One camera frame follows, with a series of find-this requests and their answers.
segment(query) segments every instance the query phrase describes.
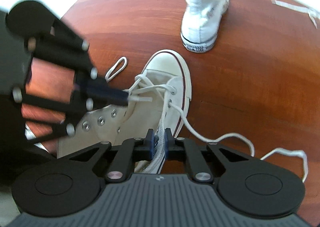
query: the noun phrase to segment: shoe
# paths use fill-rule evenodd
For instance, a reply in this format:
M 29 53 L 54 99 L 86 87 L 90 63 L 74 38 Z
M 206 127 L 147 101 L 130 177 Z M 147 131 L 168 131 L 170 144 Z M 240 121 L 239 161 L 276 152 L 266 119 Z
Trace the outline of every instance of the shoe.
M 222 15 L 229 0 L 186 0 L 187 9 L 181 24 L 181 39 L 186 49 L 204 53 L 212 49 Z
M 106 75 L 110 76 L 117 62 Z M 121 145 L 129 138 L 144 138 L 149 128 L 159 137 L 151 163 L 139 162 L 135 172 L 159 173 L 164 163 L 164 129 L 170 128 L 178 136 L 183 121 L 169 103 L 179 107 L 187 116 L 191 101 L 190 72 L 185 60 L 177 52 L 161 50 L 151 56 L 142 73 L 135 77 L 130 89 L 128 107 L 109 105 L 88 112 L 76 127 L 74 137 L 58 140 L 57 157 L 63 157 L 101 141 Z

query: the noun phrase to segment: ribbed gray surface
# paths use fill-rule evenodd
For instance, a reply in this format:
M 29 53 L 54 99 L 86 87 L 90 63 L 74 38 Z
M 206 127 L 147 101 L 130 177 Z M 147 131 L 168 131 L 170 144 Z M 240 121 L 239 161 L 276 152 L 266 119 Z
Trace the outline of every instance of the ribbed gray surface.
M 257 220 L 233 212 L 208 185 L 187 175 L 133 174 L 121 184 L 110 184 L 90 207 L 74 215 L 39 218 L 25 213 L 9 227 L 302 227 L 296 215 Z

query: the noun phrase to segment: wooden table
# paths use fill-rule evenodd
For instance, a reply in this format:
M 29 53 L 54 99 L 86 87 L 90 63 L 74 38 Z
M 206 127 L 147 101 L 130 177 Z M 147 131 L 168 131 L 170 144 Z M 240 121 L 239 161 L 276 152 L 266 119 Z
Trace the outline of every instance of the wooden table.
M 319 31 L 308 15 L 270 0 L 230 0 L 214 48 L 194 54 L 180 39 L 185 7 L 184 0 L 78 0 L 63 20 L 90 42 L 90 56 L 100 75 L 120 57 L 128 58 L 127 68 L 111 82 L 118 88 L 131 86 L 154 52 L 179 52 L 191 72 L 188 120 L 202 135 L 241 133 L 254 143 L 258 158 L 276 147 L 303 149 L 309 175 L 299 215 L 316 226 L 320 222 Z M 32 72 L 30 93 L 69 100 L 73 71 L 34 60 Z M 63 118 L 30 107 L 24 107 L 24 114 Z M 30 127 L 37 135 L 50 130 Z M 186 128 L 180 136 L 194 138 Z M 248 153 L 239 140 L 224 143 Z M 55 142 L 44 145 L 55 149 Z M 274 155 L 268 161 L 303 174 L 299 158 Z M 166 162 L 163 172 L 182 172 L 182 165 Z

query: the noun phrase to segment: circular black disc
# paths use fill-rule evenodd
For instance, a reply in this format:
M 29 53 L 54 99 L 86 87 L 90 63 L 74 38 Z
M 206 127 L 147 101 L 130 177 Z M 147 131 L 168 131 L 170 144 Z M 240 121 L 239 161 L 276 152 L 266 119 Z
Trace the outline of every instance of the circular black disc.
M 21 174 L 12 186 L 19 209 L 31 215 L 59 217 L 86 208 L 100 191 L 98 177 L 78 161 L 48 162 Z
M 241 161 L 226 170 L 218 192 L 232 207 L 249 215 L 277 217 L 295 211 L 305 188 L 294 173 L 262 161 Z

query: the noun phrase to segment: shoe sole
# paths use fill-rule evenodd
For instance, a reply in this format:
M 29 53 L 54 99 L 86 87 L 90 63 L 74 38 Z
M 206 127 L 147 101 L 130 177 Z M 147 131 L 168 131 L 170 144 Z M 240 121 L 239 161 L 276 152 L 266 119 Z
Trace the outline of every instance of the shoe sole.
M 228 7 L 229 7 L 229 0 L 227 0 L 227 5 L 224 7 L 222 16 L 226 13 Z M 201 53 L 208 52 L 213 48 L 214 42 L 216 41 L 218 36 L 218 31 L 210 39 L 208 39 L 203 43 L 193 43 L 189 41 L 182 35 L 182 32 L 180 33 L 180 36 L 181 36 L 182 43 L 187 50 L 193 53 L 201 54 Z
M 189 110 L 189 103 L 191 101 L 191 94 L 192 94 L 191 76 L 190 76 L 190 71 L 189 71 L 189 68 L 188 68 L 188 65 L 187 65 L 186 61 L 183 59 L 183 57 L 179 53 L 177 53 L 177 52 L 175 52 L 173 50 L 170 50 L 170 49 L 164 49 L 164 50 L 160 50 L 160 51 L 154 53 L 150 57 L 148 62 L 146 63 L 146 65 L 143 68 L 142 72 L 145 70 L 145 68 L 147 67 L 148 63 L 154 58 L 154 56 L 156 56 L 159 53 L 163 53 L 163 52 L 173 55 L 175 57 L 175 59 L 178 61 L 179 65 L 180 65 L 180 68 L 182 70 L 184 86 L 185 86 L 184 87 L 184 102 L 182 103 L 182 106 L 183 106 L 182 110 L 183 110 L 184 115 L 187 116 L 188 110 Z M 178 124 L 177 124 L 174 132 L 172 133 L 173 137 L 176 138 L 178 136 L 182 126 L 183 126 L 183 120 L 180 117 L 179 121 L 178 121 Z M 164 161 L 165 161 L 165 158 L 162 159 L 161 163 L 159 164 L 158 169 L 154 173 L 159 174 L 161 172 L 161 169 L 163 167 Z

